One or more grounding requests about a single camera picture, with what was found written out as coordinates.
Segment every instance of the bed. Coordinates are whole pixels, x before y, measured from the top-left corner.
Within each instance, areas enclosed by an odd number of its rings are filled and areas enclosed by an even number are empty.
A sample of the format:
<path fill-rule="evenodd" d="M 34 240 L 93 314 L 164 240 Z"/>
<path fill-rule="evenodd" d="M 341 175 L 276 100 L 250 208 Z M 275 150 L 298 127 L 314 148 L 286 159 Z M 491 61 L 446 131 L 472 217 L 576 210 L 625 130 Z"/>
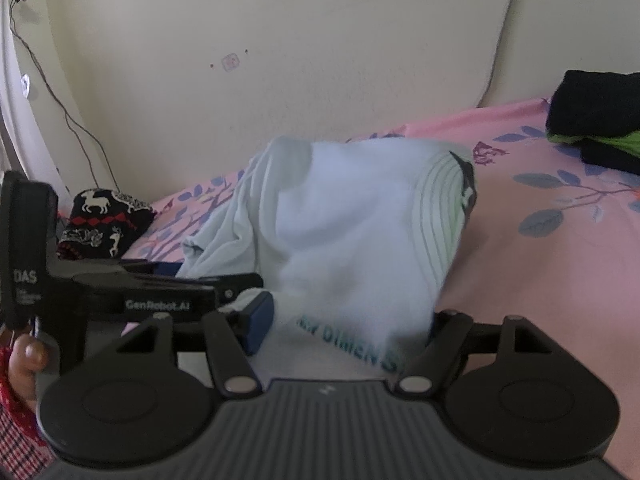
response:
<path fill-rule="evenodd" d="M 640 478 L 640 176 L 585 165 L 577 150 L 549 143 L 547 110 L 538 99 L 368 137 L 440 138 L 473 149 L 478 204 L 440 307 L 482 322 L 521 314 L 572 352 L 619 399 L 608 460 Z M 216 177 L 156 202 L 156 220 L 126 257 L 179 261 L 181 240 L 241 177 Z"/>

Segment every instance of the shirt sleeve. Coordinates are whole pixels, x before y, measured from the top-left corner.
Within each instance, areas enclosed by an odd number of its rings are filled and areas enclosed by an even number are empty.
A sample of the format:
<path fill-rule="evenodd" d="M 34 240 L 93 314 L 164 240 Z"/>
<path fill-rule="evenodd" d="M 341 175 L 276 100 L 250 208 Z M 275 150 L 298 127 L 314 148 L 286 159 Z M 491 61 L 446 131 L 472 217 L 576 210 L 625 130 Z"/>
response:
<path fill-rule="evenodd" d="M 38 434 L 35 414 L 11 390 L 7 377 L 10 355 L 9 348 L 0 348 L 0 465 L 16 480 L 30 480 L 54 456 Z"/>

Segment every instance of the gray ribbed surface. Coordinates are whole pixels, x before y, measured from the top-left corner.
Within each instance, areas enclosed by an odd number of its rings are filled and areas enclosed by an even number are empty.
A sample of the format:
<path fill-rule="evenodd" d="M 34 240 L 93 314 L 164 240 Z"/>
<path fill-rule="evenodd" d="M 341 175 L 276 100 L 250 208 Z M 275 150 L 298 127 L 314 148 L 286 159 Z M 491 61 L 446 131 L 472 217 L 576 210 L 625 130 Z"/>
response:
<path fill-rule="evenodd" d="M 227 403 L 192 446 L 120 472 L 54 464 L 39 480 L 620 480 L 605 462 L 528 471 L 455 440 L 434 408 L 381 383 L 279 381 L 258 399 Z"/>

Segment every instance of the red sleeve cuff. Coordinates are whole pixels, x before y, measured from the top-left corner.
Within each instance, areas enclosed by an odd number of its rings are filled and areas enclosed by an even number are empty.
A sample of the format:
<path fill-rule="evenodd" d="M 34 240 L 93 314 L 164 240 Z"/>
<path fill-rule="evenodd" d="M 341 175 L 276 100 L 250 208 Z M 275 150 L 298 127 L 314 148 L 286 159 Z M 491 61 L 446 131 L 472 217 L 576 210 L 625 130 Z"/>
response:
<path fill-rule="evenodd" d="M 7 370 L 9 369 L 10 356 L 10 348 L 0 348 L 0 404 L 5 408 L 24 436 L 33 440 L 34 444 L 46 447 L 47 444 L 41 439 L 38 433 L 38 423 L 35 414 L 21 403 L 20 400 L 16 399 L 9 385 Z"/>

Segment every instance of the white curtain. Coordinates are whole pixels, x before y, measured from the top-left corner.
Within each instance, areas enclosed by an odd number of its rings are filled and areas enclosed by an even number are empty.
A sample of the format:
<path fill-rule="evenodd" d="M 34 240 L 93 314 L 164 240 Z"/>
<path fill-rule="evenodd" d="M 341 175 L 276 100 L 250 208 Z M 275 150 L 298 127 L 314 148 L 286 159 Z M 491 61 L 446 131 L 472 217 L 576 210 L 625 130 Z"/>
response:
<path fill-rule="evenodd" d="M 58 173 L 33 116 L 31 105 L 22 94 L 20 67 L 14 38 L 9 28 L 9 3 L 0 0 L 0 170 L 23 170 L 32 180 L 51 184 L 58 194 L 58 209 L 69 213 L 72 198 Z"/>

